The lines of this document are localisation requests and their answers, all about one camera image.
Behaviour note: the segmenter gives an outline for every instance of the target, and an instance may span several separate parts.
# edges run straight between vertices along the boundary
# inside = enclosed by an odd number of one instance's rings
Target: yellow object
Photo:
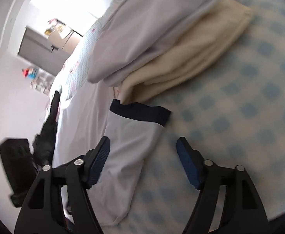
[[[237,40],[252,19],[251,9],[220,0],[165,54],[129,74],[115,91],[122,104],[144,102],[209,67]]]

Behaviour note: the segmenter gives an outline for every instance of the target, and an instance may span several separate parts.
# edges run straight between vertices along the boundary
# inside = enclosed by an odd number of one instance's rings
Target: blue and beige checkered fabric
[[[285,211],[285,0],[239,1],[255,14],[242,37],[211,68],[148,103],[171,110],[171,120],[145,161],[128,216],[104,233],[182,233],[198,192],[176,153],[180,136],[218,165],[244,165],[269,218]],[[78,66],[67,82],[78,88],[86,75],[87,65]]]

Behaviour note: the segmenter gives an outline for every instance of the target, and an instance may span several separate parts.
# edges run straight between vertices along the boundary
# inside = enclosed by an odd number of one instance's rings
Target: gray garment
[[[129,73],[170,49],[217,1],[120,2],[94,45],[88,81],[119,85]]]

